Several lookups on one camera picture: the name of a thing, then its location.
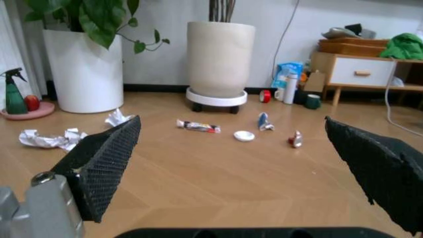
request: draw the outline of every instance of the green spray bottle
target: green spray bottle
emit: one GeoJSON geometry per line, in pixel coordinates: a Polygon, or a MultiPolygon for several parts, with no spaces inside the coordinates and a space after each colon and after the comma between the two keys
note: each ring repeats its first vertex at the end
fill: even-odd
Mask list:
{"type": "Polygon", "coordinates": [[[12,78],[16,76],[26,82],[20,73],[21,70],[22,68],[14,68],[3,73],[6,75],[6,111],[8,114],[28,113],[23,97],[12,78]]]}

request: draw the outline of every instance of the pink plate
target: pink plate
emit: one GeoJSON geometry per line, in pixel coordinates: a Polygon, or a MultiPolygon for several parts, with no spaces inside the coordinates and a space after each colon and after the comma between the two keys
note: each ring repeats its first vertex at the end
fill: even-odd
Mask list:
{"type": "Polygon", "coordinates": [[[54,104],[47,102],[40,102],[40,108],[35,111],[28,112],[27,114],[8,114],[6,109],[0,111],[0,114],[3,115],[8,120],[29,120],[35,118],[42,118],[54,112],[54,104]]]}

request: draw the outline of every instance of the crumpled white paper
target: crumpled white paper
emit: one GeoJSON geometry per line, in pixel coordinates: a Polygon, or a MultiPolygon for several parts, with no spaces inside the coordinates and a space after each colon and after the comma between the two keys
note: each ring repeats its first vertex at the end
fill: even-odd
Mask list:
{"type": "MultiPolygon", "coordinates": [[[[109,123],[111,126],[115,127],[119,124],[122,124],[131,118],[134,115],[124,116],[122,112],[116,109],[112,114],[109,114],[105,122],[109,123]]],[[[69,128],[65,130],[64,136],[40,136],[37,130],[23,130],[19,135],[19,141],[28,146],[41,147],[41,148],[62,148],[63,150],[69,152],[73,147],[82,140],[86,133],[79,133],[78,128],[69,128]]]]}
{"type": "Polygon", "coordinates": [[[59,147],[69,152],[78,142],[87,136],[86,133],[79,133],[78,128],[70,128],[64,132],[64,136],[40,136],[37,130],[23,130],[19,135],[19,141],[28,146],[41,148],[59,147]]]}
{"type": "Polygon", "coordinates": [[[105,120],[105,123],[109,123],[111,126],[115,127],[117,125],[120,125],[131,118],[133,118],[134,115],[124,116],[122,112],[118,109],[114,110],[112,114],[109,114],[108,117],[105,120]]]}

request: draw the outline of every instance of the red tape roll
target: red tape roll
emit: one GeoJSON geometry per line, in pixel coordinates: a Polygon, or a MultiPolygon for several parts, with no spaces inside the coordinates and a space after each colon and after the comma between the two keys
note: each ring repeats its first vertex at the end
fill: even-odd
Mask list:
{"type": "Polygon", "coordinates": [[[260,102],[262,103],[268,103],[270,102],[270,99],[272,98],[271,93],[269,90],[262,90],[260,92],[260,102]]]}

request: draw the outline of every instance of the white cup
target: white cup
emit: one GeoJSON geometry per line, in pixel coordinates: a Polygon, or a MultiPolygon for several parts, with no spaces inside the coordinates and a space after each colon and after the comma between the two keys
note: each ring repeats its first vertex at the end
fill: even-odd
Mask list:
{"type": "Polygon", "coordinates": [[[275,99],[282,102],[283,101],[283,94],[284,94],[284,92],[285,92],[285,89],[284,88],[278,88],[275,91],[275,94],[274,94],[275,99]]]}

